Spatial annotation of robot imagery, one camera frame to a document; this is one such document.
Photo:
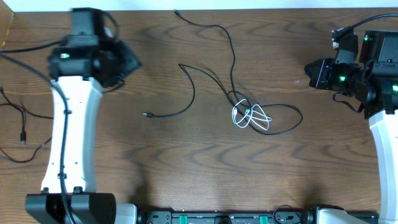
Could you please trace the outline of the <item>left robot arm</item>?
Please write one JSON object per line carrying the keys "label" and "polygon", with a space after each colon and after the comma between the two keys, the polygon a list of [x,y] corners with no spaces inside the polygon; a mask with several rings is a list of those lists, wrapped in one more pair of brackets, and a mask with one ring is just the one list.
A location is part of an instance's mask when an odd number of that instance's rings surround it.
{"label": "left robot arm", "polygon": [[48,57],[53,95],[49,164],[39,194],[25,209],[39,223],[137,223],[137,207],[96,190],[96,118],[105,88],[120,88],[141,63],[110,32],[109,13],[74,8],[72,33]]}

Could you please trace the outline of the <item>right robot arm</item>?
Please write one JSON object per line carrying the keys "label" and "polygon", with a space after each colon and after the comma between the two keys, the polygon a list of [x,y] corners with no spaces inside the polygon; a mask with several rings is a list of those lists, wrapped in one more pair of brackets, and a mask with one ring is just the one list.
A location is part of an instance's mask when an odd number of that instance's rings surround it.
{"label": "right robot arm", "polygon": [[353,29],[333,30],[334,58],[304,68],[312,88],[355,97],[376,145],[381,186],[379,223],[397,223],[397,33],[367,30],[362,46]]}

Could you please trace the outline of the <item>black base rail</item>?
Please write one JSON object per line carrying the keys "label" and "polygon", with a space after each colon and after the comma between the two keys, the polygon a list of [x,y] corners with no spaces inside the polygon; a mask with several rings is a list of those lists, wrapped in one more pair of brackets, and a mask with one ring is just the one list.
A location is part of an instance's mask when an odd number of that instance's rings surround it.
{"label": "black base rail", "polygon": [[199,213],[199,212],[170,212],[170,211],[140,211],[137,224],[296,224],[305,223],[300,212],[260,213]]}

